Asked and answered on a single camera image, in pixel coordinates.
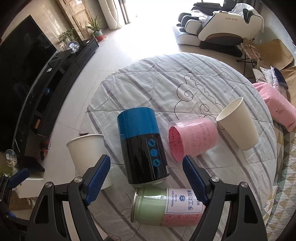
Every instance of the white paper cup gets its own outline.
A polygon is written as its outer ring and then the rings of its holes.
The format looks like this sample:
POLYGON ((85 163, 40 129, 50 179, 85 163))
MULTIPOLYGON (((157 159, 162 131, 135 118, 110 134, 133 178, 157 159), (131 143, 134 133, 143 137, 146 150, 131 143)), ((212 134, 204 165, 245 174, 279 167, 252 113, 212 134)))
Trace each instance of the white paper cup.
MULTIPOLYGON (((67 143, 75 169, 79 176, 83 176, 86 170, 94 167, 101 155, 106 155, 104 136, 91 134, 77 137, 67 143)), ((112 185, 110 174, 106 176, 101 189, 112 185)))
POLYGON ((259 134, 244 98, 231 102, 216 118, 242 150, 256 145, 259 134))

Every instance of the jar label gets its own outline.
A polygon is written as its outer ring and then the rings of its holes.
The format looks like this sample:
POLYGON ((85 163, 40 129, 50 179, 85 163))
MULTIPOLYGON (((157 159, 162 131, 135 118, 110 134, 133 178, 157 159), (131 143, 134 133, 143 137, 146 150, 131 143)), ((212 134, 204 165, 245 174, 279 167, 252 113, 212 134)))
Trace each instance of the jar label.
POLYGON ((203 213, 205 207, 196 199, 192 189, 167 188, 165 214, 203 213))

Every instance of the black and blue cylindrical container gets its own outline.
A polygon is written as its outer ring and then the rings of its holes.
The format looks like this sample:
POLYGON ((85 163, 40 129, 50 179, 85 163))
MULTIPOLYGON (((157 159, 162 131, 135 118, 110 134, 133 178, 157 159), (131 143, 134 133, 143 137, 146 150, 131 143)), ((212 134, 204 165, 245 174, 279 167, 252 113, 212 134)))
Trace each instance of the black and blue cylindrical container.
POLYGON ((118 115, 117 124, 128 182, 143 186, 164 180, 169 174, 154 110, 125 110, 118 115))

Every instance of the pink plastic cup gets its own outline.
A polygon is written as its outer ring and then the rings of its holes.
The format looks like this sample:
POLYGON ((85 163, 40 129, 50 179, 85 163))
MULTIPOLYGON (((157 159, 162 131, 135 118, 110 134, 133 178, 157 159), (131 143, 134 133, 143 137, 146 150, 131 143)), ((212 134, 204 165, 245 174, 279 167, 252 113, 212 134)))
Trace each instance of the pink plastic cup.
POLYGON ((170 151, 176 161, 186 155, 198 156, 213 148, 217 142, 216 125, 207 118, 176 123, 168 131, 170 151))

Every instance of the blue circular icon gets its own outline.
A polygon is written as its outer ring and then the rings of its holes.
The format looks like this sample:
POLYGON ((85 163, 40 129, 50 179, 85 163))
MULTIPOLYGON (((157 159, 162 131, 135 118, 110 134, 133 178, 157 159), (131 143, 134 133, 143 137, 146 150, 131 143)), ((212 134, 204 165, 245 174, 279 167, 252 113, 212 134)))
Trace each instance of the blue circular icon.
POLYGON ((151 156, 157 156, 157 150, 156 149, 151 149, 150 155, 151 156))
POLYGON ((148 145, 149 145, 149 146, 155 146, 155 140, 150 139, 150 140, 148 141, 148 145))
POLYGON ((153 166, 155 166, 155 167, 160 166, 160 160, 158 160, 158 159, 154 159, 152 163, 153 163, 153 166))
POLYGON ((182 201, 182 202, 183 202, 183 201, 185 201, 185 199, 186 199, 186 198, 185 198, 185 196, 184 196, 184 195, 181 195, 181 196, 179 197, 179 199, 180 199, 180 201, 182 201))

